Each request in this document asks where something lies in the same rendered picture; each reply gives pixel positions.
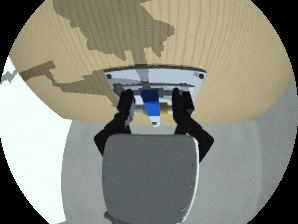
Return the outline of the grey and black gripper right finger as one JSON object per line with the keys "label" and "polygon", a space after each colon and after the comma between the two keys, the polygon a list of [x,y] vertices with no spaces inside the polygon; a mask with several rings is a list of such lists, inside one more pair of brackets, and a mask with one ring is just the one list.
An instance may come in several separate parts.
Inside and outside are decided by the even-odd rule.
{"label": "grey and black gripper right finger", "polygon": [[188,133],[198,141],[200,163],[214,143],[214,138],[203,130],[201,125],[191,118],[189,112],[186,112],[184,98],[183,96],[180,96],[178,87],[173,88],[172,110],[173,120],[175,120],[176,124],[178,124],[174,134],[186,135],[186,133]]}

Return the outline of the grey rectangular base plate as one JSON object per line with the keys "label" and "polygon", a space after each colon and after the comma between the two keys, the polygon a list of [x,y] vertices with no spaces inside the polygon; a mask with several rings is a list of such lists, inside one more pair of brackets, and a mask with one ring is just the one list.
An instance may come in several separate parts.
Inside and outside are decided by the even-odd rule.
{"label": "grey rectangular base plate", "polygon": [[206,71],[178,67],[134,67],[108,70],[106,79],[119,102],[116,86],[138,84],[171,84],[195,86],[192,94],[194,102],[207,75]]}

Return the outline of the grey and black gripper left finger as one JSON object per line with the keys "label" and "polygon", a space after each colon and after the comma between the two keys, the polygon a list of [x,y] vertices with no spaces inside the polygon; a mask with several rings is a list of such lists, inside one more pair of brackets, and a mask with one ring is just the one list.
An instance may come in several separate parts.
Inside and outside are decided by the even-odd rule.
{"label": "grey and black gripper left finger", "polygon": [[104,129],[94,136],[94,142],[102,157],[104,146],[109,136],[113,134],[132,134],[129,123],[132,122],[134,117],[135,104],[136,99],[133,91],[127,89],[125,97],[122,99],[120,111],[114,115],[114,119],[110,121]]}

